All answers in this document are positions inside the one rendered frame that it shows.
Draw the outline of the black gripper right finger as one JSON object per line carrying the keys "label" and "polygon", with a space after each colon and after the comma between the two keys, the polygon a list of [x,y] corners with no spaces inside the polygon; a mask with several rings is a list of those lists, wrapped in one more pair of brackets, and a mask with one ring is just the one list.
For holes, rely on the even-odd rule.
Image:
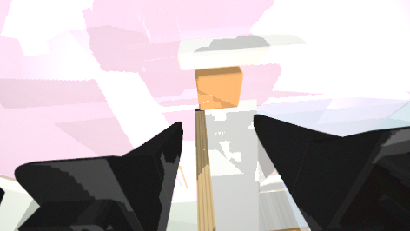
{"label": "black gripper right finger", "polygon": [[254,128],[311,231],[342,228],[376,162],[410,153],[410,126],[342,137],[257,114]]}

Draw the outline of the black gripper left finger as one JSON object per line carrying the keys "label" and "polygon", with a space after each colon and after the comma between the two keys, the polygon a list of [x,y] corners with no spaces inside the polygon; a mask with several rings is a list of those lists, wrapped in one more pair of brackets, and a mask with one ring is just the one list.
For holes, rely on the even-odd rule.
{"label": "black gripper left finger", "polygon": [[125,155],[28,162],[14,176],[40,206],[113,199],[134,231],[167,231],[182,141],[175,122]]}

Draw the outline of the small orange block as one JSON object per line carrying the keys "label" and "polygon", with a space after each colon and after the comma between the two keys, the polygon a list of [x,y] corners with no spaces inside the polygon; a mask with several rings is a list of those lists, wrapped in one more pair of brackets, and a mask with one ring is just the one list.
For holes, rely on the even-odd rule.
{"label": "small orange block", "polygon": [[239,104],[243,72],[241,66],[195,70],[200,110],[236,108]]}

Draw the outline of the tan wooden stick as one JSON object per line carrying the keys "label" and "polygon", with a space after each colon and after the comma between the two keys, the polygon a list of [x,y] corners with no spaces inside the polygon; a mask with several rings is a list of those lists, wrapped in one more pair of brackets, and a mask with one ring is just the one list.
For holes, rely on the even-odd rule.
{"label": "tan wooden stick", "polygon": [[182,183],[182,186],[183,186],[184,191],[187,192],[187,191],[188,191],[188,188],[187,188],[186,182],[185,182],[185,180],[184,180],[184,177],[183,177],[182,170],[181,170],[181,167],[180,167],[180,166],[179,166],[179,168],[178,168],[177,174],[178,174],[178,176],[179,176],[179,178],[180,178],[180,181],[181,181],[181,183]]}

